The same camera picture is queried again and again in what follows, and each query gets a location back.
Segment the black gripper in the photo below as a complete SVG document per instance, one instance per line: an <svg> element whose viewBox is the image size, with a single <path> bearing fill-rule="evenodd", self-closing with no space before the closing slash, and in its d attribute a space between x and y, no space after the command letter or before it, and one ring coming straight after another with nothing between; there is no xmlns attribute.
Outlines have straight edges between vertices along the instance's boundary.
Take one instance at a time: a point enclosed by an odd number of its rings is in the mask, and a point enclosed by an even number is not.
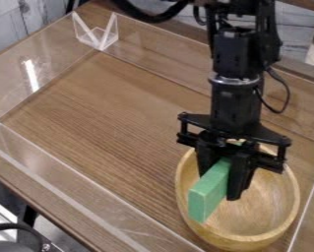
<svg viewBox="0 0 314 252"><path fill-rule="evenodd" d="M178 115L178 142L197 151L198 175L221 157L232 158L226 199L236 201L249 188L256 168L281 173L291 140L261 122L265 80L216 77L210 113Z"/></svg>

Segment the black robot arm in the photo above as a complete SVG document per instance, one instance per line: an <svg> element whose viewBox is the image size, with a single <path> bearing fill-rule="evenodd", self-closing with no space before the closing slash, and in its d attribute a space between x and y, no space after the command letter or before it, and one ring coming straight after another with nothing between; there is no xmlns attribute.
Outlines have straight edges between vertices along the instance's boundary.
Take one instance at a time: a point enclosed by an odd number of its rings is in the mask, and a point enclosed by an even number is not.
<svg viewBox="0 0 314 252"><path fill-rule="evenodd" d="M181 113L178 142L197 151L198 174L232 159L226 199L241 198L259 168L281 173L291 139L261 122L265 75L281 76L276 0L208 0L204 4L213 59L210 112Z"/></svg>

